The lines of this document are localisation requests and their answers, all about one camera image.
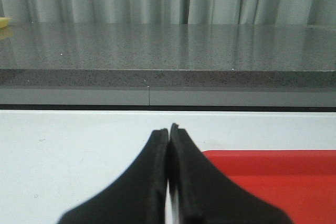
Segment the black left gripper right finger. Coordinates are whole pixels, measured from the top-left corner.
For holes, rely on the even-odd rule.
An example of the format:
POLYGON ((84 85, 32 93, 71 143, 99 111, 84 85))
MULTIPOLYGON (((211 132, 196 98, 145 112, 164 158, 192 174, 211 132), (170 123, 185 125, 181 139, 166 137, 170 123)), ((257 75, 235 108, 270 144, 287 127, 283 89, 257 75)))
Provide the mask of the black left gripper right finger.
POLYGON ((168 155, 173 216, 178 223, 291 223, 284 211, 219 171, 177 124, 171 126, 168 155))

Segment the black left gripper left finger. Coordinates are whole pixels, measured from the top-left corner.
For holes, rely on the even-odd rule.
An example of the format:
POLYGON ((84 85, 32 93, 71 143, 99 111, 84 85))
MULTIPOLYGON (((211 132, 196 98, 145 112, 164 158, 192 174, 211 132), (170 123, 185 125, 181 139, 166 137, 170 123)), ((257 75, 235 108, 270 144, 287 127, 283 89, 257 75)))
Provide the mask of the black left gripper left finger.
POLYGON ((164 223, 167 129, 152 131, 133 163, 111 185, 63 214, 59 223, 164 223))

